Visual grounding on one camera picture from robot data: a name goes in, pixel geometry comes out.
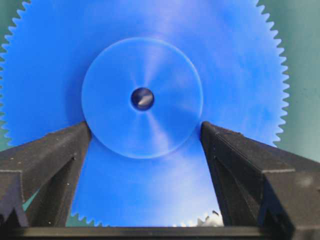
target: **green background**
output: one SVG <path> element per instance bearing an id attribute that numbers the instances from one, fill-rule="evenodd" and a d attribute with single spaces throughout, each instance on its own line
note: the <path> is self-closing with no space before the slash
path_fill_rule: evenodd
<path id="1" fill-rule="evenodd" d="M 14 26 L 12 18 L 19 17 L 21 3 L 0 0 L 0 44 L 8 43 L 4 36 L 11 34 L 8 26 Z M 289 105 L 284 108 L 287 115 L 282 117 L 285 124 L 280 126 L 283 133 L 277 134 L 280 141 L 275 144 L 320 162 L 320 1 L 259 0 L 258 5 L 265 6 L 263 13 L 270 14 L 268 21 L 274 22 L 272 30 L 278 31 L 275 38 L 281 39 L 279 47 L 285 49 L 281 56 L 287 58 L 283 64 L 288 66 L 285 74 L 289 79 L 285 82 L 290 87 L 285 90 L 289 94 L 285 101 Z M 0 128 L 0 151 L 8 148 L 5 133 Z M 86 226 L 86 220 L 71 217 L 68 225 Z"/>

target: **large blue plastic gear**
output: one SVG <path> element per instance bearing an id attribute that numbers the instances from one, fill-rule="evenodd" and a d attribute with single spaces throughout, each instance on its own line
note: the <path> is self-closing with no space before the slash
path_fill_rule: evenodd
<path id="1" fill-rule="evenodd" d="M 20 145 L 86 120 L 72 214 L 171 226 L 218 210 L 202 121 L 276 140 L 280 50 L 256 1 L 33 0 L 2 64 L 7 136 Z M 149 89 L 153 105 L 131 102 Z"/>

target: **circular hub disc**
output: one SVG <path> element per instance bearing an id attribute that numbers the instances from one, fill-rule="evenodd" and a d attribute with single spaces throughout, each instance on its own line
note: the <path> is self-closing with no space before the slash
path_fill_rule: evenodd
<path id="1" fill-rule="evenodd" d="M 155 101 L 141 111 L 133 106 L 132 94 L 137 89 L 148 93 L 145 88 Z M 131 158 L 159 157 L 176 149 L 198 124 L 202 105 L 201 82 L 190 60 L 151 38 L 130 38 L 106 48 L 82 86 L 82 108 L 93 134 Z"/>

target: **metal gear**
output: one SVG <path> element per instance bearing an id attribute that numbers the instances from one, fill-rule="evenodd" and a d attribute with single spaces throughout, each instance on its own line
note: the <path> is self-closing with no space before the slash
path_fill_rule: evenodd
<path id="1" fill-rule="evenodd" d="M 272 144 L 284 114 L 284 59 L 256 3 L 25 4 L 2 64 L 11 144 L 87 120 L 72 214 L 89 222 L 171 226 L 218 209 L 200 123 Z M 130 103 L 139 87 L 154 93 L 145 112 Z"/>

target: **gear teeth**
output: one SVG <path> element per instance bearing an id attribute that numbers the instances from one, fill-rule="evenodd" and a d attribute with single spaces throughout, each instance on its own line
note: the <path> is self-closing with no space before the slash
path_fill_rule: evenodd
<path id="1" fill-rule="evenodd" d="M 76 221 L 78 226 L 86 226 L 86 227 L 97 227 L 97 228 L 102 228 L 102 227 L 110 227 L 109 225 L 103 226 L 102 222 L 98 221 L 95 222 L 93 218 L 87 218 L 86 216 L 82 216 L 79 213 L 76 213 L 74 215 L 70 216 L 72 221 Z"/>
<path id="2" fill-rule="evenodd" d="M 279 30 L 277 29 L 277 26 L 275 24 L 275 21 L 273 21 L 273 18 L 268 10 L 268 8 L 264 4 L 264 0 L 258 0 L 256 3 L 256 7 L 262 9 L 261 14 L 265 15 L 266 22 L 272 23 L 272 26 L 270 27 L 270 31 L 274 32 L 273 39 L 276 41 L 276 47 L 279 51 L 279 58 L 281 59 L 281 66 L 283 67 L 283 94 L 284 98 L 282 99 L 282 108 L 281 108 L 281 116 L 280 116 L 280 123 L 278 125 L 277 131 L 276 131 L 276 137 L 277 139 L 273 141 L 275 145 L 277 145 L 278 142 L 281 141 L 281 135 L 284 132 L 283 126 L 286 124 L 287 115 L 288 115 L 288 106 L 289 106 L 289 72 L 288 72 L 288 65 L 287 65 L 287 56 L 286 56 L 286 49 L 284 48 L 284 42 L 280 38 Z"/>
<path id="3" fill-rule="evenodd" d="M 23 1 L 19 6 L 18 9 L 16 10 L 14 16 L 12 17 L 11 23 L 8 26 L 8 31 L 7 34 L 4 36 L 4 43 L 0 47 L 0 81 L 3 81 L 3 70 L 4 70 L 4 62 L 6 59 L 6 54 L 10 48 L 10 41 L 12 40 L 13 34 L 15 33 L 17 26 L 19 25 L 19 22 L 21 21 L 21 17 L 26 11 L 26 6 L 30 4 L 30 0 L 28 2 Z M 11 137 L 9 134 L 9 127 L 8 125 L 4 122 L 5 118 L 5 106 L 3 104 L 3 99 L 4 96 L 2 95 L 3 93 L 3 86 L 2 83 L 0 82 L 0 128 L 4 132 L 4 138 L 5 141 L 7 142 L 7 145 L 10 147 L 11 146 Z"/>

